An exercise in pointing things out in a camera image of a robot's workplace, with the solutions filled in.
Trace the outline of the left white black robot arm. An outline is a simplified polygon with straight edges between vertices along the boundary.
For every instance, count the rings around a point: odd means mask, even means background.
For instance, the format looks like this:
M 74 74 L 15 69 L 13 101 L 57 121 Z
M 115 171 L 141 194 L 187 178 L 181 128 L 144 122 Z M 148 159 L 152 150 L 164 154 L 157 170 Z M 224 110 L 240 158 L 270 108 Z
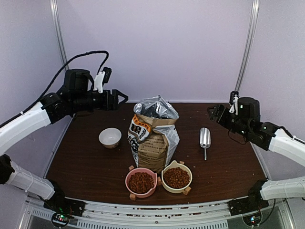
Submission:
M 105 67 L 92 77 L 90 71 L 71 69 L 65 73 L 64 83 L 56 93 L 49 93 L 35 102 L 34 106 L 0 129 L 0 183 L 12 185 L 25 192 L 36 194 L 64 212 L 69 204 L 63 191 L 54 182 L 41 178 L 18 166 L 6 154 L 20 140 L 33 132 L 54 124 L 66 116 L 80 111 L 116 110 L 128 101 L 120 91 L 104 90 L 109 81 L 111 68 Z

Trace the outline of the silver metal scoop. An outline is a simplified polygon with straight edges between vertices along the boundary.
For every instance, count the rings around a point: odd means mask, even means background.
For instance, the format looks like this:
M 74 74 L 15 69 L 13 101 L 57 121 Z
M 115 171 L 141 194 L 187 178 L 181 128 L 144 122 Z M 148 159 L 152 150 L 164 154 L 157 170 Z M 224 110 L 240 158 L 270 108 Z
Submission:
M 207 160 L 207 149 L 211 146 L 211 132 L 208 128 L 200 129 L 200 146 L 204 149 L 204 160 Z

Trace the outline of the brown pet food bag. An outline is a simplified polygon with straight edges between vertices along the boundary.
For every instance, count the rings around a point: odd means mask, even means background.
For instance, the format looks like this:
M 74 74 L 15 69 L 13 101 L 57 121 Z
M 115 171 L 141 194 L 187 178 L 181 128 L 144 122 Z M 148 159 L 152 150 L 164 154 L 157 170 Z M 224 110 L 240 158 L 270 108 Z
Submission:
M 133 112 L 127 140 L 136 166 L 159 174 L 179 144 L 175 127 L 179 114 L 161 96 L 141 100 Z

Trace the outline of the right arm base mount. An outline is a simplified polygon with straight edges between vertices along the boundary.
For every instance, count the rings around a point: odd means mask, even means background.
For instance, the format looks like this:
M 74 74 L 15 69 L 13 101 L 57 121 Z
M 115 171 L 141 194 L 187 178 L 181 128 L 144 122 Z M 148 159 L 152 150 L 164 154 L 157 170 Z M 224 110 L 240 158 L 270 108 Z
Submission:
M 263 200 L 260 190 L 266 179 L 258 180 L 248 191 L 247 197 L 234 198 L 228 202 L 230 214 L 232 216 L 257 211 L 269 206 L 267 200 Z

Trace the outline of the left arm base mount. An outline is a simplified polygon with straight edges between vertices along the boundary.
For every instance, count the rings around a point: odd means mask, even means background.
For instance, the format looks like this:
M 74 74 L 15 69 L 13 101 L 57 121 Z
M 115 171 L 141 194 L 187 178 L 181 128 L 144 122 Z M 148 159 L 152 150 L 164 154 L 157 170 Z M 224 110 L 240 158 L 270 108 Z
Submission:
M 81 217 L 85 208 L 85 202 L 67 198 L 55 181 L 49 181 L 54 186 L 55 193 L 50 199 L 40 198 L 44 202 L 43 206 L 62 215 Z

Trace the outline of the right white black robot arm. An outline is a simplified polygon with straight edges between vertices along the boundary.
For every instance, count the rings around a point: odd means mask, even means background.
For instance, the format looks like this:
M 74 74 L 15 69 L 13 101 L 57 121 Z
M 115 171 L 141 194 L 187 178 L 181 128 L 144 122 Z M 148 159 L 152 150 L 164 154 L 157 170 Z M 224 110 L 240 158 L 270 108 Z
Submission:
M 217 104 L 207 108 L 211 120 L 229 132 L 240 134 L 245 142 L 283 155 L 300 165 L 305 164 L 305 142 L 292 135 L 285 127 L 261 122 L 260 103 L 251 97 L 239 97 L 231 92 L 230 106 Z M 298 177 L 272 181 L 259 180 L 249 190 L 244 200 L 247 210 L 255 210 L 263 200 L 277 198 L 304 198 L 305 178 Z

